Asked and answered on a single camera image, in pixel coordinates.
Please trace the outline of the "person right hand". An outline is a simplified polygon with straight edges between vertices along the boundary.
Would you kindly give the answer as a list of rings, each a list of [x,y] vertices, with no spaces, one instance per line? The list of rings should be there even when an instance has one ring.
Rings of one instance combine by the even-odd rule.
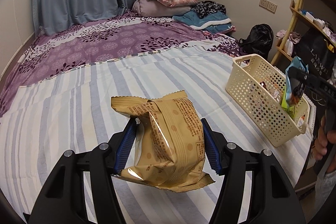
[[[327,153],[327,144],[335,144],[335,130],[329,131],[327,134],[324,132],[325,128],[325,116],[321,119],[321,125],[318,130],[318,137],[315,139],[313,147],[313,156],[316,161],[320,161]]]

